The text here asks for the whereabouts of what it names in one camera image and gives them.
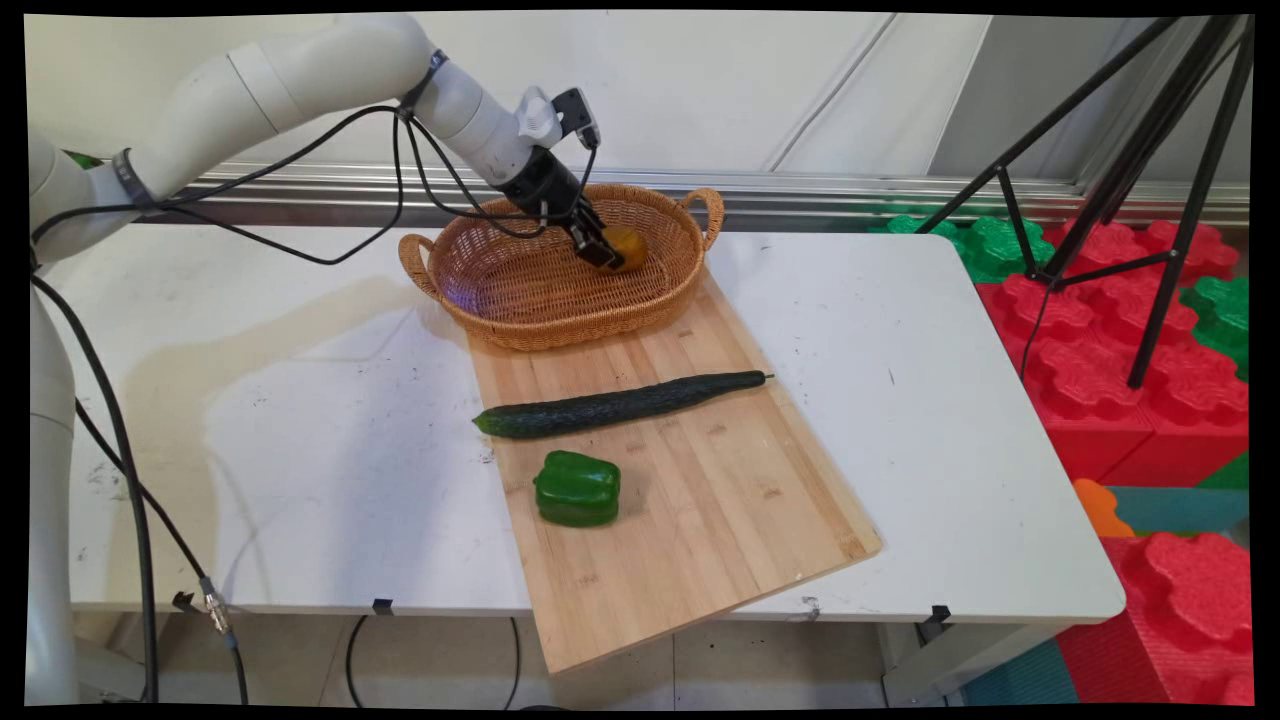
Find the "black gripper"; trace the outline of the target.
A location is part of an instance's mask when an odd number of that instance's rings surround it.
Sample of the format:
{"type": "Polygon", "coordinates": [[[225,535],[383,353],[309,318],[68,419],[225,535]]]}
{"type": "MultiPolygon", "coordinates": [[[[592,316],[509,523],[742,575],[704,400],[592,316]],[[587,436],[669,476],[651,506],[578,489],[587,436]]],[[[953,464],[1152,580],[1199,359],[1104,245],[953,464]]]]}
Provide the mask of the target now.
{"type": "Polygon", "coordinates": [[[568,231],[575,255],[586,264],[616,272],[625,256],[605,237],[603,222],[584,182],[550,150],[534,147],[525,167],[499,191],[520,211],[538,222],[568,231]]]}

